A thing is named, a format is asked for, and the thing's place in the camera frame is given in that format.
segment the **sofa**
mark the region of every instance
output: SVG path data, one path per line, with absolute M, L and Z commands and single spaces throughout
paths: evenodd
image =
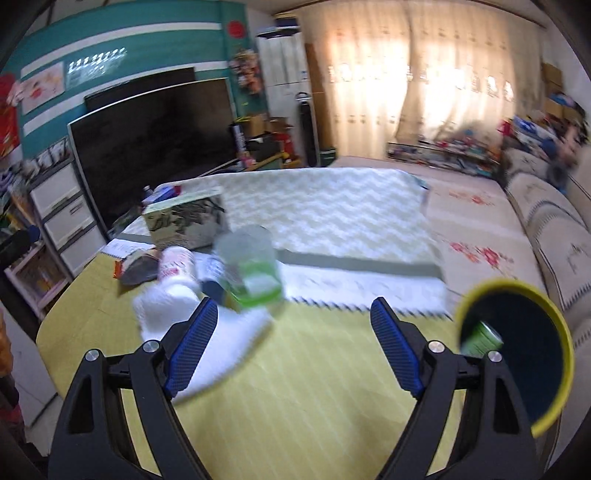
M 591 146 L 583 147 L 563 193 L 545 180 L 547 164 L 533 155 L 504 152 L 505 191 L 530 239 L 548 296 L 563 312 L 575 351 L 569 400 L 547 432 L 544 468 L 573 466 L 588 455 L 591 437 Z
M 576 365 L 561 417 L 537 439 L 540 469 L 544 480 L 586 478 L 579 473 L 591 445 L 591 146 L 579 152 L 564 193 L 546 182 L 548 164 L 529 153 L 509 148 L 502 163 L 498 182 L 386 159 L 340 157 L 331 167 L 399 168 L 426 181 L 425 215 L 443 256 L 450 312 L 494 277 L 548 293 L 570 328 Z

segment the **cardboard box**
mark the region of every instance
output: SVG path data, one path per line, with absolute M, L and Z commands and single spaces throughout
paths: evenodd
M 569 122 L 572 122 L 572 123 L 578 123 L 579 125 L 583 125 L 583 121 L 584 121 L 583 115 L 581 115 L 574 108 L 571 108 L 569 106 L 564 106 L 564 107 L 562 107 L 562 111 L 563 111 L 563 118 L 565 120 L 568 120 Z
M 153 203 L 142 216 L 159 250 L 172 245 L 206 247 L 228 230 L 220 187 Z
M 287 133 L 287 129 L 292 128 L 293 125 L 287 123 L 287 118 L 284 116 L 272 116 L 265 125 L 265 128 L 268 132 L 274 134 L 284 134 Z
M 260 113 L 259 115 L 251 116 L 248 119 L 240 122 L 242 133 L 244 134 L 246 140 L 258 137 L 259 135 L 265 133 L 266 117 L 267 116 L 264 113 Z
M 549 98 L 547 98 L 544 103 L 544 110 L 546 113 L 554 115 L 555 117 L 563 117 L 563 106 L 553 100 L 550 100 Z
M 562 86 L 552 83 L 552 82 L 545 82 L 544 83 L 544 94 L 546 97 L 549 97 L 553 93 L 563 93 Z
M 542 78 L 545 82 L 552 82 L 562 87 L 562 72 L 550 63 L 542 64 Z

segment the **yellow tablecloth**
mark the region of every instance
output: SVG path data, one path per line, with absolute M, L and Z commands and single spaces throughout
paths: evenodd
M 84 353 L 134 351 L 140 344 L 131 300 L 99 254 L 41 325 L 37 345 L 62 397 Z M 448 320 L 407 319 L 427 339 L 457 346 Z M 456 393 L 431 466 L 449 457 L 461 410 Z M 157 472 L 135 407 L 125 411 L 138 457 Z M 225 381 L 176 406 L 215 480 L 374 479 L 392 452 L 415 401 L 398 386 L 369 314 L 288 303 L 248 359 Z

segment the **television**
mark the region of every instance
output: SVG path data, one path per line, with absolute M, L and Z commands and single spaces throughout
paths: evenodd
M 142 93 L 69 123 L 72 150 L 103 233 L 144 187 L 197 177 L 235 158 L 227 79 Z
M 180 83 L 194 82 L 195 80 L 195 70 L 192 67 L 145 75 L 85 96 L 84 104 L 86 105 L 86 112 L 94 112 L 99 108 L 139 95 L 140 93 L 179 85 Z

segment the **tissue box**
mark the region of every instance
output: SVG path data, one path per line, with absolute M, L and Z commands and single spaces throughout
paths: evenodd
M 144 209 L 142 216 L 152 242 L 160 250 L 172 245 L 188 249 L 205 247 L 228 230 L 221 188 L 153 203 Z

